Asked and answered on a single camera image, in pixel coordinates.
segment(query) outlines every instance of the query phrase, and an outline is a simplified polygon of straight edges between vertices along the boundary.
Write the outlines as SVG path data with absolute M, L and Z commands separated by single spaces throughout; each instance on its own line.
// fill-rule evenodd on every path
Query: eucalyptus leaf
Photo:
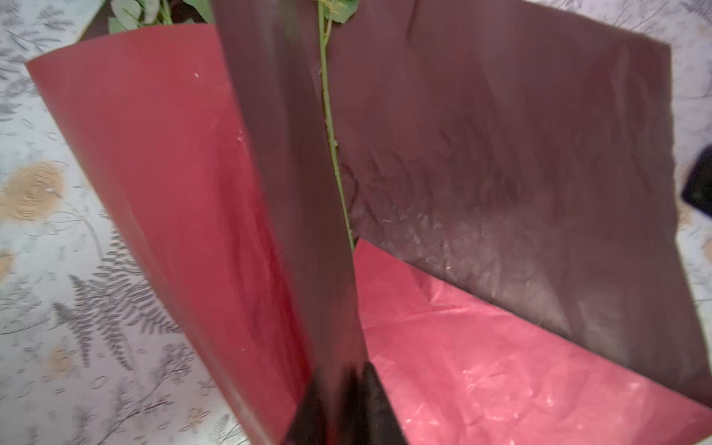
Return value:
M 210 0 L 183 0 L 183 2 L 193 6 L 206 22 L 215 23 L 215 15 L 213 15 L 213 8 L 210 6 Z
M 138 18 L 141 16 L 141 5 L 136 0 L 111 0 L 111 10 L 118 21 L 126 29 L 139 27 Z
M 144 0 L 143 23 L 150 25 L 155 22 L 159 9 L 161 9 L 161 0 Z
M 126 28 L 124 28 L 119 19 L 116 17 L 109 17 L 109 34 L 116 34 L 121 31 L 126 31 Z
M 329 10 L 329 3 L 332 5 L 333 15 Z M 324 8 L 324 17 L 327 20 L 329 16 L 331 16 L 331 19 L 336 23 L 346 23 L 358 9 L 358 0 L 326 0 L 326 5 Z

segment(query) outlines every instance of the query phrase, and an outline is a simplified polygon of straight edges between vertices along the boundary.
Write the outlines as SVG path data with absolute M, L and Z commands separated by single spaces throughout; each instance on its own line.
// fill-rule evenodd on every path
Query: floral tablecloth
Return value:
M 672 46 L 682 187 L 712 142 L 712 0 L 539 3 Z M 246 443 L 23 67 L 99 7 L 0 0 L 0 445 Z M 677 241 L 712 339 L 712 221 L 680 203 Z

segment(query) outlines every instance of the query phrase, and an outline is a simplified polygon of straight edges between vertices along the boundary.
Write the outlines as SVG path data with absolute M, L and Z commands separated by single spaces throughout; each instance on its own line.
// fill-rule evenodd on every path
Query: floral pattern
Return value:
M 532 1 L 671 45 L 681 189 L 712 142 L 712 0 Z M 99 7 L 0 0 L 0 442 L 246 444 L 23 66 L 73 43 Z M 679 250 L 712 339 L 712 220 L 681 201 L 678 211 Z

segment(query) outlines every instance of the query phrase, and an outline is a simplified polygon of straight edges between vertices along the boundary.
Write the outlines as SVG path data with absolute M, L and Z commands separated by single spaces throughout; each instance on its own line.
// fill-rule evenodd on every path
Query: flower stem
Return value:
M 321 93 L 324 102 L 324 116 L 326 119 L 326 134 L 329 139 L 329 153 L 331 154 L 331 163 L 334 167 L 334 176 L 336 176 L 336 185 L 339 188 L 341 196 L 341 207 L 344 211 L 344 220 L 346 221 L 346 233 L 349 236 L 349 245 L 351 250 L 354 250 L 354 239 L 351 236 L 351 225 L 349 223 L 349 212 L 346 209 L 346 199 L 344 198 L 344 189 L 341 185 L 341 172 L 339 170 L 339 160 L 336 156 L 336 138 L 334 137 L 334 122 L 331 118 L 331 99 L 329 98 L 329 79 L 326 70 L 326 44 L 329 35 L 324 28 L 324 4 L 317 1 L 317 14 L 319 14 L 319 56 L 321 59 Z M 329 34 L 331 34 L 331 20 L 329 20 Z

